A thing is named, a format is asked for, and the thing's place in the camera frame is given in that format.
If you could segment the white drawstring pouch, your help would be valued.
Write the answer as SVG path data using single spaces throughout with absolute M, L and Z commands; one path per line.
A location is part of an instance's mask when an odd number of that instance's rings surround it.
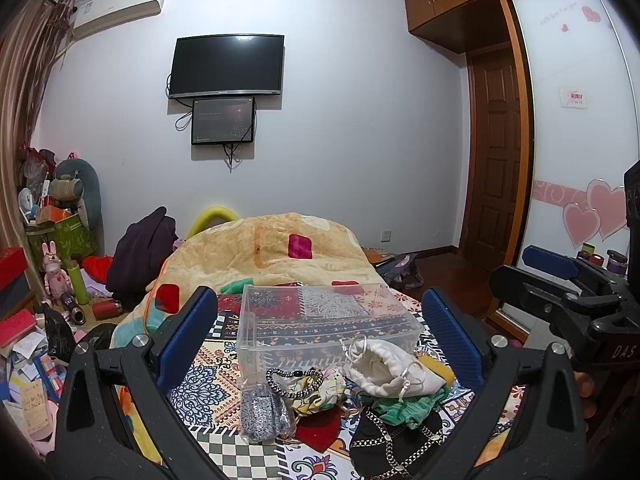
M 404 402 L 446 386 L 442 376 L 387 340 L 363 336 L 343 344 L 343 351 L 345 375 L 369 396 Z

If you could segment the grey patterned cloth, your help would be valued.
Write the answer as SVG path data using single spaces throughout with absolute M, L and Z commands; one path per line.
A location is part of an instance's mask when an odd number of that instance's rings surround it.
M 241 392 L 241 432 L 253 443 L 293 437 L 295 419 L 282 396 L 267 385 L 257 384 Z

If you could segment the black white braided band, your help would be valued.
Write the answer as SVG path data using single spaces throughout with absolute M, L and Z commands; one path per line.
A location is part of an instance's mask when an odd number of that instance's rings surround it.
M 314 367 L 308 370 L 281 370 L 270 367 L 265 374 L 271 391 L 286 400 L 304 400 L 319 390 L 324 382 L 323 373 Z

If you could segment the red cylinder cup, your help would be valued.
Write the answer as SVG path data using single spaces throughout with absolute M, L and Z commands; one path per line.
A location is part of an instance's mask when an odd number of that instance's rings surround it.
M 91 306 L 92 314 L 97 321 L 109 320 L 122 315 L 122 305 L 112 298 L 95 302 Z

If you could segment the green bottle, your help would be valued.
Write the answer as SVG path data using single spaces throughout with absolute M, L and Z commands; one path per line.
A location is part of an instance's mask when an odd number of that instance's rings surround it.
M 89 303 L 89 296 L 85 286 L 84 279 L 81 275 L 79 264 L 75 260 L 70 260 L 67 263 L 67 274 L 72 282 L 76 301 L 81 306 Z

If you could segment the white wardrobe sliding door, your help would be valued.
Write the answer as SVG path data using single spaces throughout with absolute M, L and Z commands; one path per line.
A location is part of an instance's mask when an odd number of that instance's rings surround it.
M 532 190 L 522 245 L 564 256 L 626 255 L 624 173 L 639 116 L 619 22 L 604 0 L 510 0 L 533 114 Z

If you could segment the red box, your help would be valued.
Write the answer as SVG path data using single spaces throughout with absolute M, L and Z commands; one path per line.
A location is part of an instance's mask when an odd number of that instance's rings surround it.
M 0 289 L 6 289 L 27 269 L 24 249 L 8 247 L 0 252 Z

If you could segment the green cardboard box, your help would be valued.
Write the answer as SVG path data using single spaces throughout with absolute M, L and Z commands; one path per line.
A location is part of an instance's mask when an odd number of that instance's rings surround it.
M 99 248 L 96 232 L 88 230 L 78 214 L 55 223 L 28 226 L 26 236 L 38 271 L 42 269 L 43 243 L 55 242 L 56 253 L 62 261 L 80 261 L 94 254 Z

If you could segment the dark purple garment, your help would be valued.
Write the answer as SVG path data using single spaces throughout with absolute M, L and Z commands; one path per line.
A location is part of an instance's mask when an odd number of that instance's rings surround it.
M 178 240 L 176 220 L 164 206 L 130 224 L 116 246 L 106 274 L 106 289 L 130 312 L 145 296 L 146 286 L 160 275 Z

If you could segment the red felt cloth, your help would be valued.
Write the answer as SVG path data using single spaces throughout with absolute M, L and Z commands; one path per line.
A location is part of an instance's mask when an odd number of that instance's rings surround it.
M 341 419 L 342 410 L 337 406 L 301 417 L 296 425 L 295 437 L 316 452 L 326 452 L 340 434 Z

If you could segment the clear plastic storage box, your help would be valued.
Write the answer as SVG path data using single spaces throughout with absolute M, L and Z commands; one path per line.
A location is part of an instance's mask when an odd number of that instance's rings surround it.
M 239 387 L 260 384 L 271 367 L 339 367 L 344 348 L 363 339 L 411 352 L 423 332 L 420 315 L 383 284 L 247 286 L 236 337 Z

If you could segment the grey plush toy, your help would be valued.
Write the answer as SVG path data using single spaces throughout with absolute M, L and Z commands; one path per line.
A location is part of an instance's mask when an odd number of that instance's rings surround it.
M 56 165 L 49 195 L 61 208 L 75 208 L 82 225 L 94 231 L 101 220 L 100 182 L 96 170 L 81 158 Z

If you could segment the striped brown curtain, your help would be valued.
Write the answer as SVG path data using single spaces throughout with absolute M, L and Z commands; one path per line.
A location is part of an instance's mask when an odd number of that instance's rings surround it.
M 21 247 L 26 278 L 37 299 L 43 284 L 28 247 L 17 201 L 20 155 L 30 147 L 46 85 L 74 0 L 28 0 L 1 35 L 1 247 Z

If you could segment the white air conditioner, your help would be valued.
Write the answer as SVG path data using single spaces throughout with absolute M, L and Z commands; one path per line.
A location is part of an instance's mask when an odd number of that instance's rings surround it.
M 78 6 L 73 37 L 81 40 L 97 32 L 140 18 L 158 15 L 164 0 L 91 0 Z

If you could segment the small wall mounted monitor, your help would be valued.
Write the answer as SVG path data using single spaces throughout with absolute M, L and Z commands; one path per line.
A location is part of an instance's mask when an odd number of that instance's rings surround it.
M 253 98 L 199 99 L 193 102 L 192 145 L 252 143 L 254 133 Z

